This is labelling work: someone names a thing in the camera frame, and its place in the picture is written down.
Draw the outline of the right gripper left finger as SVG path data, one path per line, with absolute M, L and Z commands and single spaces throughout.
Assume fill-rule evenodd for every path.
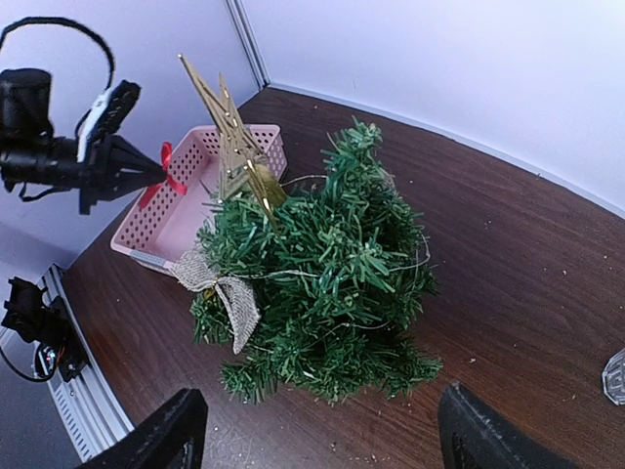
M 208 406 L 182 389 L 125 438 L 90 460 L 92 468 L 200 468 Z

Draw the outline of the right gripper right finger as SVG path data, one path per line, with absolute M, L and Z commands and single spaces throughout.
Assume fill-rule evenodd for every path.
M 437 409 L 446 468 L 573 468 L 531 440 L 460 382 L 443 392 Z

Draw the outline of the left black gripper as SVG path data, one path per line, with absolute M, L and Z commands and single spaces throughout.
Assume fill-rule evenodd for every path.
M 104 137 L 89 147 L 79 188 L 79 214 L 90 215 L 99 201 L 113 201 L 166 179 L 162 165 L 118 135 Z

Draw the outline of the red bow ornament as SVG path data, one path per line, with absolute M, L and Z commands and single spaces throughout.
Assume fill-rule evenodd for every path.
M 148 187 L 139 200 L 141 210 L 145 210 L 152 200 L 159 194 L 162 187 L 170 187 L 176 194 L 185 196 L 188 193 L 188 187 L 176 180 L 170 174 L 170 166 L 173 160 L 173 146 L 169 142 L 165 142 L 161 148 L 161 166 L 165 172 L 165 180 L 162 183 Z

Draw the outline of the gold star ornament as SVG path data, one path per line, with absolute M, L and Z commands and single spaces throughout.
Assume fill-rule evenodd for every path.
M 272 228 L 277 230 L 274 210 L 286 201 L 287 195 L 267 166 L 267 153 L 245 127 L 225 78 L 219 76 L 220 90 L 216 92 L 185 55 L 179 54 L 178 58 L 220 134 L 217 202 L 224 204 L 249 189 Z

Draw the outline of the burlap bow ornament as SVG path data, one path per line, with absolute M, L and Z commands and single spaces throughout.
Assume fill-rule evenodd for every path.
M 238 355 L 261 320 L 253 287 L 241 277 L 224 276 L 207 261 L 198 245 L 187 250 L 169 272 L 191 292 L 213 290 L 226 308 L 233 334 L 232 350 Z

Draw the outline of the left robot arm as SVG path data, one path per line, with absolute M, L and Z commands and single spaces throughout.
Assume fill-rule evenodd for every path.
M 104 39 L 86 25 L 62 17 L 26 17 L 7 25 L 3 38 L 29 25 L 77 30 L 104 52 L 108 74 L 103 91 L 79 119 L 71 138 L 58 137 L 49 118 L 50 72 L 40 68 L 1 73 L 1 181 L 18 189 L 23 202 L 76 190 L 78 211 L 88 216 L 100 201 L 165 182 L 167 171 L 131 145 L 118 130 L 139 99 L 141 88 L 113 82 L 115 59 Z

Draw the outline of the small green christmas tree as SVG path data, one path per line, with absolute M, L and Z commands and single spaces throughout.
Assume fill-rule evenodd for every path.
M 232 395 L 258 402 L 283 384 L 335 404 L 364 388 L 408 396 L 437 378 L 441 361 L 409 332 L 437 290 L 429 245 L 378 159 L 382 141 L 362 121 L 333 135 L 322 186 L 293 190 L 274 210 L 277 230 L 241 196 L 199 231 L 207 261 L 247 280 L 261 314 L 241 357 L 222 367 Z M 213 290 L 191 311 L 198 338 L 233 340 Z

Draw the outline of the pink plastic basket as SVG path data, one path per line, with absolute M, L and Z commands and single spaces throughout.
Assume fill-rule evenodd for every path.
M 214 125 L 197 126 L 171 151 L 168 173 L 185 194 L 164 183 L 147 190 L 121 222 L 110 248 L 165 275 L 213 218 L 209 203 L 219 194 L 220 137 Z

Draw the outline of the clear drinking glass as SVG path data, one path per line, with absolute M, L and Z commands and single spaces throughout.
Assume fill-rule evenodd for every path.
M 605 396 L 614 405 L 625 404 L 625 350 L 614 354 L 606 363 L 602 372 L 602 383 Z

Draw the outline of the aluminium front rail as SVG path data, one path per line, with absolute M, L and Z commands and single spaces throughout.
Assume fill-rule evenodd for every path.
M 75 314 L 67 311 L 86 364 L 71 380 L 54 377 L 46 385 L 80 461 L 86 462 L 125 438 L 134 425 L 106 382 Z

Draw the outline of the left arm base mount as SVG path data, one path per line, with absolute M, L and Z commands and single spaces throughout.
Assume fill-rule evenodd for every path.
M 19 277 L 8 280 L 9 299 L 4 302 L 6 314 L 1 325 L 18 334 L 25 343 L 36 342 L 33 374 L 20 371 L 9 358 L 1 358 L 21 379 L 31 383 L 46 383 L 59 374 L 64 382 L 76 378 L 89 363 L 87 353 L 61 296 L 48 304 L 44 302 L 47 288 Z

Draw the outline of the left aluminium frame post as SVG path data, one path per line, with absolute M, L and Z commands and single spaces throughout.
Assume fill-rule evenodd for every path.
M 257 87 L 263 90 L 271 84 L 271 79 L 243 2 L 240 0 L 226 0 L 225 3 Z

